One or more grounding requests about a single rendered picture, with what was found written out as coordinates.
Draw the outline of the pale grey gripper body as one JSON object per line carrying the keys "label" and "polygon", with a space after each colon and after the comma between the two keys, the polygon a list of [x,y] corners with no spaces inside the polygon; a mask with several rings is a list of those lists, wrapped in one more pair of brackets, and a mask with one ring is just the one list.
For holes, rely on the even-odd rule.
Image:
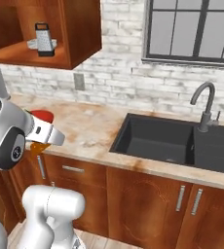
{"label": "pale grey gripper body", "polygon": [[46,143],[57,146],[61,146],[63,144],[65,135],[56,129],[52,124],[48,124],[44,128],[44,131],[46,132]]}

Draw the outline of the red bowl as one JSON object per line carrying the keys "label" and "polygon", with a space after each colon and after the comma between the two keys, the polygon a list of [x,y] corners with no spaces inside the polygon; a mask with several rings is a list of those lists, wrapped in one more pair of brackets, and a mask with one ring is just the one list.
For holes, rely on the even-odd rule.
{"label": "red bowl", "polygon": [[30,110],[29,113],[34,116],[35,123],[38,123],[39,120],[42,120],[51,124],[54,121],[54,114],[47,110]]}

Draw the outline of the metal cheese grater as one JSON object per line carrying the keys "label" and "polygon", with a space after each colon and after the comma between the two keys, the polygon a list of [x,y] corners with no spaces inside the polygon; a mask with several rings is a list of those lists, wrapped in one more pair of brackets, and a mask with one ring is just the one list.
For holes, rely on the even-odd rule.
{"label": "metal cheese grater", "polygon": [[54,56],[55,49],[53,47],[49,25],[46,22],[36,22],[35,31],[38,55]]}

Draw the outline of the orange translucent object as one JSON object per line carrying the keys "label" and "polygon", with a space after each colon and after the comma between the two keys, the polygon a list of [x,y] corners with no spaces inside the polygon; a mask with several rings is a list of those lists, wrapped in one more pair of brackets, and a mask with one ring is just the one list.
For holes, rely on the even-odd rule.
{"label": "orange translucent object", "polygon": [[39,143],[39,142],[33,142],[29,147],[29,153],[28,156],[30,158],[35,158],[36,156],[43,153],[48,147],[50,147],[49,143]]}

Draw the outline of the wooden cupboard door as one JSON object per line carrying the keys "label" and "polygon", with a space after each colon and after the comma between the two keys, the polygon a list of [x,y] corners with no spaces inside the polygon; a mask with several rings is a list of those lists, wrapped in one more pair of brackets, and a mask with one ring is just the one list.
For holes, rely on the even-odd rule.
{"label": "wooden cupboard door", "polygon": [[101,236],[108,236],[107,191],[104,187],[78,183],[74,180],[55,179],[59,188],[82,194],[86,200],[83,215],[73,222],[74,228]]}
{"label": "wooden cupboard door", "polygon": [[19,212],[21,219],[25,219],[25,211],[22,206],[22,195],[24,191],[31,185],[50,185],[47,171],[42,176],[41,169],[36,157],[32,157],[31,153],[26,150],[19,163],[9,171],[12,183],[15,187],[19,198]]}
{"label": "wooden cupboard door", "polygon": [[[176,212],[181,185],[186,188]],[[191,189],[190,183],[108,168],[109,236],[143,249],[175,249]]]}
{"label": "wooden cupboard door", "polygon": [[[203,189],[203,194],[193,216],[198,189]],[[192,187],[175,249],[224,249],[224,190]]]}

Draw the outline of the wooden drawer front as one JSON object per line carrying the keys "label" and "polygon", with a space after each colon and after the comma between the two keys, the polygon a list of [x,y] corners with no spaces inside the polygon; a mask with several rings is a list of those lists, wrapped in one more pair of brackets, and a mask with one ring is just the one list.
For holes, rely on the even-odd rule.
{"label": "wooden drawer front", "polygon": [[[44,155],[44,163],[50,178],[62,178],[86,185],[106,187],[106,167],[83,160],[74,160],[54,155]],[[84,173],[63,169],[63,165],[85,169]]]}

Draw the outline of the black double sink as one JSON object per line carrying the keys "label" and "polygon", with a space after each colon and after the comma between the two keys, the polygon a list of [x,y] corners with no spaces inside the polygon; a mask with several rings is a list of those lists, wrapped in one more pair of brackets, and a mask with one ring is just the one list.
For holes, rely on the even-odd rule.
{"label": "black double sink", "polygon": [[110,151],[224,173],[224,125],[127,113]]}

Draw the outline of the dark grey tap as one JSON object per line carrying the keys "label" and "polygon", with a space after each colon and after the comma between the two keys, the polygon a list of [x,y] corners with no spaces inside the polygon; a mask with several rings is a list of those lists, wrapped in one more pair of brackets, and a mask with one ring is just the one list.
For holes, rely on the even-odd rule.
{"label": "dark grey tap", "polygon": [[211,118],[211,107],[212,107],[212,103],[213,103],[214,96],[215,96],[215,85],[212,82],[205,82],[205,83],[201,84],[195,90],[195,92],[190,100],[190,104],[195,105],[197,103],[197,100],[204,89],[209,89],[209,95],[208,95],[206,107],[202,112],[200,124],[198,127],[198,130],[200,132],[208,132],[208,128],[210,126],[219,125],[219,117],[221,114],[221,112],[218,112],[215,120],[213,120]]}

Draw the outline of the dark framed window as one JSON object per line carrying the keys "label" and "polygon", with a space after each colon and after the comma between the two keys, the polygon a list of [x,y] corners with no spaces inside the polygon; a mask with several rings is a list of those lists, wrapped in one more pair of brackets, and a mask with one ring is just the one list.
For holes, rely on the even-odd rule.
{"label": "dark framed window", "polygon": [[146,0],[142,58],[224,67],[224,0]]}

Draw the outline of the grey wall outlet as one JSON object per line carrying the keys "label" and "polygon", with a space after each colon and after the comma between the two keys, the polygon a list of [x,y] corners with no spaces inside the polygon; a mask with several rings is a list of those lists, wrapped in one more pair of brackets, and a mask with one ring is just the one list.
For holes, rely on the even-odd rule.
{"label": "grey wall outlet", "polygon": [[76,90],[84,90],[85,89],[85,78],[83,74],[74,73],[74,85]]}

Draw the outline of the open wooden wall cabinet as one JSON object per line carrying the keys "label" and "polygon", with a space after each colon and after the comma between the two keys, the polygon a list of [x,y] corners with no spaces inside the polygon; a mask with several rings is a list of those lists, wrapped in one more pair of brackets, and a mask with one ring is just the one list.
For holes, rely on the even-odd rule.
{"label": "open wooden wall cabinet", "polygon": [[[49,25],[53,56],[27,46],[37,22]],[[0,0],[0,63],[73,69],[101,48],[100,0]]]}

